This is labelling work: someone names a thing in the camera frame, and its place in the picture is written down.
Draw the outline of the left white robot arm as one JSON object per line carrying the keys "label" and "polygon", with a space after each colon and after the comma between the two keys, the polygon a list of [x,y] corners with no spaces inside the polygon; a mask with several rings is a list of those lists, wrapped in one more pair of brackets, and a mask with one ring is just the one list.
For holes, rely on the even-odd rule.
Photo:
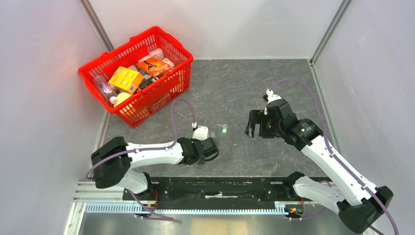
{"label": "left white robot arm", "polygon": [[213,138],[134,144],[126,142],[124,137],[114,137],[91,154],[92,166],[85,177],[94,181],[96,188],[118,186],[147,200],[152,197],[154,188],[149,174],[138,172],[137,168],[157,164],[203,164],[214,160],[218,154]]}

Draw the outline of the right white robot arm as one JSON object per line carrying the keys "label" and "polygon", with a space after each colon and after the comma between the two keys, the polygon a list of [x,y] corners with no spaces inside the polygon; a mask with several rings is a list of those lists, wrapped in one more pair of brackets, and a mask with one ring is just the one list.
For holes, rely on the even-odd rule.
{"label": "right white robot arm", "polygon": [[386,213],[393,198],[387,186],[378,187],[352,167],[329,142],[312,120],[298,119],[285,99],[269,100],[264,110],[250,110],[245,133],[264,139],[279,137],[311,159],[335,184],[328,187],[316,183],[301,172],[284,180],[283,196],[310,199],[336,213],[351,231],[362,234]]}

